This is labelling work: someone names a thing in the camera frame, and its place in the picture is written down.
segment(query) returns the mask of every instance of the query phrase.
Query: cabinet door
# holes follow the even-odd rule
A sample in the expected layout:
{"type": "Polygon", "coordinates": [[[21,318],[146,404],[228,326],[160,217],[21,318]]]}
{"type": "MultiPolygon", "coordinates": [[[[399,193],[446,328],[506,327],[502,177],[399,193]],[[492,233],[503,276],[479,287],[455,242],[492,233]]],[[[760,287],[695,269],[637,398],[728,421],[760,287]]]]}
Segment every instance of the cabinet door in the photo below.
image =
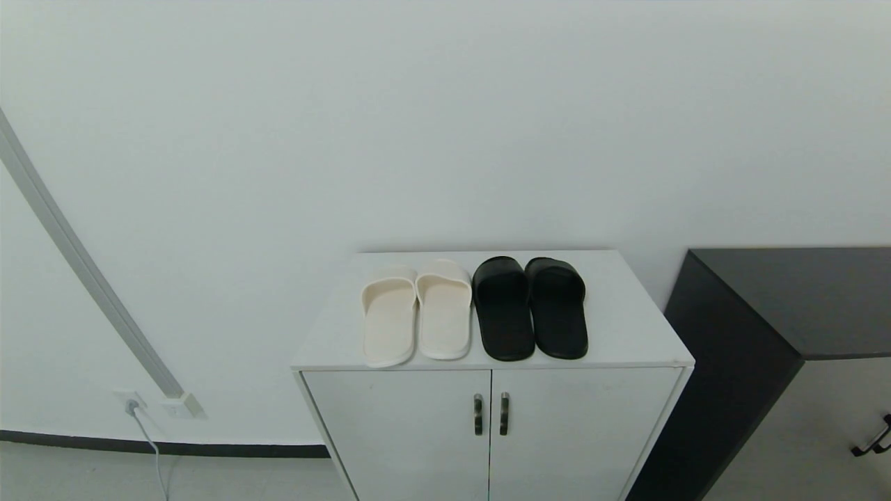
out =
{"type": "Polygon", "coordinates": [[[618,500],[680,373],[671,367],[493,371],[491,501],[618,500]]]}
{"type": "Polygon", "coordinates": [[[360,501],[486,500],[491,371],[303,375],[360,501]]]}

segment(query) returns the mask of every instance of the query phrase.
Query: black cabinet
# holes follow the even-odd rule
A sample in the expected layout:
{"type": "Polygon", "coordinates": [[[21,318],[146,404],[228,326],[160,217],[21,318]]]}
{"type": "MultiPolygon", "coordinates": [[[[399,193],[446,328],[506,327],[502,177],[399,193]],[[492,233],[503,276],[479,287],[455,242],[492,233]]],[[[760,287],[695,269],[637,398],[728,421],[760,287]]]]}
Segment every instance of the black cabinet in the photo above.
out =
{"type": "Polygon", "coordinates": [[[666,317],[697,367],[629,500],[891,499],[891,249],[691,250],[666,317]]]}

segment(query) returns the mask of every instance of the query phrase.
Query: white floor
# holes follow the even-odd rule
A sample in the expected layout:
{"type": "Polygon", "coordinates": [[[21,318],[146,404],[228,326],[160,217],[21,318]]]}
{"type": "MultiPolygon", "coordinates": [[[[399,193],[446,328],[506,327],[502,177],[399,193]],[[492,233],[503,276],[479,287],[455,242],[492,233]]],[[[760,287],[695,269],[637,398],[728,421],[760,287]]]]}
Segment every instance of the white floor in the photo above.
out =
{"type": "MultiPolygon", "coordinates": [[[[328,459],[162,456],[170,501],[347,501],[328,459]]],[[[0,442],[3,501],[161,501],[155,456],[0,442]]]]}

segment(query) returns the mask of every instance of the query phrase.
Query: white cable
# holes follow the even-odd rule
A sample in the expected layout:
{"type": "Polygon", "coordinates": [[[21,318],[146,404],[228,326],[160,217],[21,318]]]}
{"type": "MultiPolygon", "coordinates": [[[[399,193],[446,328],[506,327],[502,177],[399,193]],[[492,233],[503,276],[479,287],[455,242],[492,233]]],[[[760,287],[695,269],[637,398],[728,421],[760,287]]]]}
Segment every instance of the white cable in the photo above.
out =
{"type": "Polygon", "coordinates": [[[161,453],[160,453],[160,451],[158,451],[158,446],[155,445],[155,442],[151,441],[151,439],[149,438],[149,434],[145,432],[145,427],[143,426],[143,422],[139,421],[139,416],[136,415],[135,408],[139,407],[139,404],[136,403],[135,400],[130,400],[130,402],[133,402],[136,405],[131,407],[132,404],[127,402],[127,414],[132,415],[133,418],[136,419],[136,424],[139,425],[139,429],[143,432],[143,436],[149,442],[149,445],[151,446],[151,448],[155,449],[155,472],[158,473],[158,485],[160,485],[160,487],[161,487],[161,494],[164,496],[164,501],[170,501],[170,497],[168,496],[168,491],[164,487],[164,481],[161,479],[161,464],[160,464],[161,453]]]}

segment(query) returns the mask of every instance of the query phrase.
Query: slide sandal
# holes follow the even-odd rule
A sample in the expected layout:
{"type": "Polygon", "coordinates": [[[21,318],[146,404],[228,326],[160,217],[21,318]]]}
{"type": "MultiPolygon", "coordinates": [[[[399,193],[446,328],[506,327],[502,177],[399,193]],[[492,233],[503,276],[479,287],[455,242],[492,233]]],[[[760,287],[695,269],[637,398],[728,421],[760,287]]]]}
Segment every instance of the slide sandal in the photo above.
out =
{"type": "Polygon", "coordinates": [[[414,280],[421,304],[418,344],[428,358],[454,360],[470,349],[470,275],[458,263],[437,259],[414,280]]]}
{"type": "Polygon", "coordinates": [[[584,324],[584,281],[566,261],[535,258],[526,265],[529,304],[538,348],[554,358],[574,360],[588,352],[584,324]]]}
{"type": "Polygon", "coordinates": [[[473,274],[473,301],[490,357],[512,362],[535,352],[529,282],[516,259],[499,256],[479,265],[473,274]]]}
{"type": "Polygon", "coordinates": [[[369,367],[402,364],[414,352],[414,278],[409,267],[378,270],[362,289],[364,352],[369,367]]]}

